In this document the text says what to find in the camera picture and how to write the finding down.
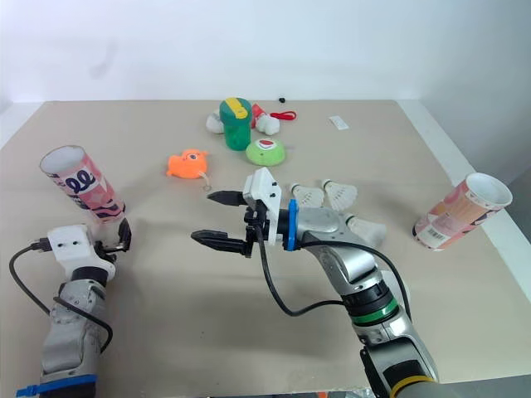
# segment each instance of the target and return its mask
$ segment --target white tag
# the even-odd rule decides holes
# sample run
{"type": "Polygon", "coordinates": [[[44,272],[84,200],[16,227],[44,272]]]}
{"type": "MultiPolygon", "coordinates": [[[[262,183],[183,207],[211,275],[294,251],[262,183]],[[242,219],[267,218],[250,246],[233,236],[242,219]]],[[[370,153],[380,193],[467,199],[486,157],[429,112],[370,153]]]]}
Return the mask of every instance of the white tag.
{"type": "Polygon", "coordinates": [[[329,119],[338,130],[348,129],[348,124],[346,124],[339,116],[330,116],[329,119]]]}
{"type": "Polygon", "coordinates": [[[436,249],[449,240],[451,236],[442,234],[440,231],[436,230],[434,226],[429,225],[417,234],[417,238],[425,245],[436,249]]]}

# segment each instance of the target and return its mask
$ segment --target gray robot arm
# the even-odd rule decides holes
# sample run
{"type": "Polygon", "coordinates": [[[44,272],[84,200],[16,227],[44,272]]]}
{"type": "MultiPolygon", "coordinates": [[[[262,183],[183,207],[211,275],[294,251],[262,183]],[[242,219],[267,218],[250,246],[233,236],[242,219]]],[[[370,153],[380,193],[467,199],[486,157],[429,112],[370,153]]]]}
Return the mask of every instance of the gray robot arm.
{"type": "Polygon", "coordinates": [[[323,207],[299,211],[293,200],[288,210],[279,210],[280,194],[277,182],[262,168],[247,178],[244,192],[214,192],[209,196],[221,204],[248,206],[244,217],[246,240],[210,230],[196,231],[192,238],[215,250],[247,257],[251,257],[257,237],[267,236],[270,245],[280,237],[288,251],[307,249],[321,263],[343,300],[353,330],[363,344],[360,355],[375,395],[452,397],[451,390],[437,383],[435,364],[406,311],[386,286],[374,257],[353,247],[366,245],[363,238],[352,233],[336,211],[323,207]]]}
{"type": "MultiPolygon", "coordinates": [[[[59,288],[51,311],[28,294],[41,309],[49,312],[51,327],[42,348],[41,383],[19,390],[17,397],[95,396],[100,354],[112,339],[112,328],[102,320],[105,286],[115,273],[116,256],[111,253],[129,249],[131,233],[126,220],[119,226],[119,238],[118,246],[104,247],[100,241],[91,239],[86,226],[78,225],[56,228],[40,240],[40,249],[52,250],[65,269],[66,282],[59,288]]],[[[18,277],[15,280],[22,284],[18,277]]]]}

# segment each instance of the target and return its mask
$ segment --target cardboard surface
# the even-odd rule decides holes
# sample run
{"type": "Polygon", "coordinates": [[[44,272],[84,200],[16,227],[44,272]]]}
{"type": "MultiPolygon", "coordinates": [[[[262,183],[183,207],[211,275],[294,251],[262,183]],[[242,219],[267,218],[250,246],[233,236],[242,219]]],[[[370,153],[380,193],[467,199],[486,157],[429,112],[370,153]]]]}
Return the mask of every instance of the cardboard surface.
{"type": "MultiPolygon", "coordinates": [[[[450,182],[392,101],[260,102],[294,109],[282,122],[284,163],[270,170],[285,189],[332,178],[358,187],[350,209],[387,225],[381,250],[412,292],[413,322],[441,381],[531,372],[531,305],[482,230],[441,253],[411,238],[417,217],[450,182]],[[338,131],[328,117],[350,129],[338,131]]],[[[244,209],[206,199],[203,180],[166,177],[168,156],[206,150],[212,190],[241,189],[256,166],[204,123],[212,101],[48,103],[0,152],[2,396],[38,382],[48,320],[12,281],[7,262],[53,227],[91,222],[38,163],[79,144],[128,206],[129,253],[108,285],[114,340],[100,360],[99,396],[227,396],[366,386],[361,347],[341,308],[285,316],[273,301],[255,248],[251,260],[193,242],[199,229],[245,234],[244,209]]],[[[261,135],[253,132],[251,139],[261,135]]],[[[337,295],[309,253],[269,249],[278,289],[292,308],[337,295]]],[[[51,306],[63,280],[51,253],[18,262],[27,285],[51,306]]]]}

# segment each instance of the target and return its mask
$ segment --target pink paper cup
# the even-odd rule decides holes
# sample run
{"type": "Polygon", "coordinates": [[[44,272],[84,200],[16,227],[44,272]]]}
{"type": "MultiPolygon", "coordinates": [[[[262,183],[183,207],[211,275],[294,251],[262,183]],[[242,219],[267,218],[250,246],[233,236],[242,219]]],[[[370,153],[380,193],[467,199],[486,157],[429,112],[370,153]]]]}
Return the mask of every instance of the pink paper cup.
{"type": "Polygon", "coordinates": [[[49,152],[41,170],[81,209],[98,222],[121,220],[125,204],[82,147],[67,145],[49,152]]]}
{"type": "Polygon", "coordinates": [[[469,174],[413,227],[413,236],[425,247],[441,251],[513,201],[499,180],[481,172],[469,174]]]}

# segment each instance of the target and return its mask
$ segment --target orange plush toy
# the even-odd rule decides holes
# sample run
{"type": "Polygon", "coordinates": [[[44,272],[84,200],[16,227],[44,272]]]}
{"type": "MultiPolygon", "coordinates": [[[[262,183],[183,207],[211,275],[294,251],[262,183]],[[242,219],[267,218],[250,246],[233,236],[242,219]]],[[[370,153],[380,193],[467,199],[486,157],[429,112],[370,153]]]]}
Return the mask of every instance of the orange plush toy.
{"type": "Polygon", "coordinates": [[[181,156],[172,155],[168,159],[167,176],[180,178],[204,178],[207,182],[206,189],[210,189],[207,177],[208,152],[197,149],[187,149],[181,156]]]}

